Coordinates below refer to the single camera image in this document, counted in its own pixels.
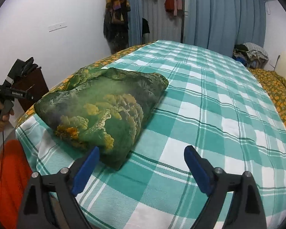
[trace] black cable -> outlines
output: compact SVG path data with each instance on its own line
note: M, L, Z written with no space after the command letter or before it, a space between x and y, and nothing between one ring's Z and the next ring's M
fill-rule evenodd
M0 181L2 177L2 167L3 167L3 158L4 158L4 133L2 132L2 139L3 139L3 150L2 150L2 159L0 164Z

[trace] mattress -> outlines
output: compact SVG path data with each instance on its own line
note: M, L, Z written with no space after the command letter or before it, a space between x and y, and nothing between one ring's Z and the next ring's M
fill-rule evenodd
M158 72L169 85L124 166L114 171L99 163L76 197L92 225L190 228L207 196L184 161L187 145L227 173L251 171L268 227L281 223L286 216L286 128L241 63L200 47L159 40L103 68L109 67ZM81 156L33 110L25 116L16 136L33 171L54 174ZM228 193L216 228L222 227L231 198Z

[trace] white wall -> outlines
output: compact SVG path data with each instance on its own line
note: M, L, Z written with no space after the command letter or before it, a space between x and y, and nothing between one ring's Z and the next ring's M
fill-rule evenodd
M6 0L0 8L0 84L17 58L33 56L50 89L79 68L109 56L103 36L105 4L106 0ZM48 31L61 22L67 27Z
M273 70L278 56L286 51L286 12L277 0L266 2L266 35L264 49L269 55L267 70Z

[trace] light switch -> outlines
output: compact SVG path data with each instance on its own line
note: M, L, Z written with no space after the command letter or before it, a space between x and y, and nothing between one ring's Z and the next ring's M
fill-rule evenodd
M66 22L61 22L61 23L57 23L57 24L51 25L51 26L48 27L48 29L49 29L49 32L52 32L54 30L61 29L61 28L64 28L64 27L67 27Z

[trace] blue curtain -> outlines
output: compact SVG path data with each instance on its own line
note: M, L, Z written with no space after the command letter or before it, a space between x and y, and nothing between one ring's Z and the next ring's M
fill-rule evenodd
M128 36L129 46L142 43L142 0L128 0L130 12L128 12Z
M264 45L265 0L189 0L185 43L231 57L235 44Z

